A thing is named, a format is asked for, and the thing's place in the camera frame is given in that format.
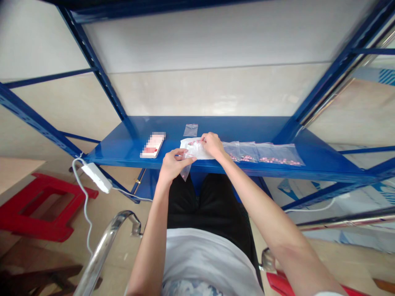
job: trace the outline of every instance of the white cable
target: white cable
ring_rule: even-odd
[[[334,202],[335,202],[335,198],[333,198],[332,201],[326,207],[323,207],[323,208],[320,208],[320,209],[315,209],[315,210],[293,210],[293,209],[289,209],[289,210],[286,210],[285,212],[286,213],[288,213],[288,212],[319,212],[319,211],[326,210],[326,209],[330,208],[334,204]]]
[[[144,197],[138,197],[137,195],[131,194],[131,193],[129,193],[129,192],[125,191],[125,190],[119,189],[119,188],[113,187],[112,189],[119,190],[119,191],[121,191],[121,192],[123,192],[123,193],[125,193],[127,195],[133,196],[133,197],[135,197],[137,199],[140,199],[140,200],[152,201],[152,199],[146,199]]]
[[[73,160],[72,167],[73,167],[73,172],[74,172],[75,178],[76,178],[76,180],[78,182],[78,185],[81,187],[81,190],[85,193],[84,216],[85,216],[85,219],[87,220],[87,222],[89,223],[88,236],[86,237],[86,248],[88,249],[89,253],[91,254],[91,258],[92,258],[93,252],[92,252],[92,249],[91,249],[91,247],[89,245],[89,238],[91,236],[91,231],[92,231],[92,222],[89,220],[88,214],[86,213],[86,205],[88,204],[89,196],[88,196],[88,193],[86,192],[85,188],[82,186],[81,181],[79,179],[79,176],[77,174],[77,169],[75,168],[75,163],[78,160],[81,160],[83,165],[87,165],[87,163],[82,158],[76,158],[76,159]]]

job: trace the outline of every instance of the left hand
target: left hand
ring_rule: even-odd
[[[166,153],[163,158],[162,168],[160,169],[159,178],[165,181],[173,181],[180,173],[181,170],[195,162],[196,157],[186,158],[182,160],[182,155],[187,152],[188,149],[174,149]]]

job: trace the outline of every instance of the red stool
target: red stool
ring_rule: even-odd
[[[36,179],[0,207],[0,229],[37,239],[64,242],[74,231],[66,224],[85,202],[85,194],[78,185],[40,173],[32,175]],[[96,190],[85,189],[89,198],[95,199],[99,194]],[[66,193],[74,197],[54,221],[29,217],[52,194]]]
[[[274,291],[282,296],[295,296],[295,293],[293,292],[292,287],[284,273],[277,271],[277,274],[266,273],[266,276],[270,286]],[[369,294],[359,292],[343,285],[342,287],[349,296],[370,296]]]

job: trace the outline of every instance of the right hand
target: right hand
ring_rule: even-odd
[[[202,141],[204,149],[216,160],[228,155],[223,149],[222,142],[217,134],[213,132],[203,134],[200,140]]]

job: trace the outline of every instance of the power strip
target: power strip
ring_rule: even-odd
[[[110,193],[112,184],[103,175],[103,173],[99,170],[96,164],[94,164],[93,162],[89,164],[84,164],[82,170],[96,183],[96,185],[100,188],[101,191],[107,194]]]

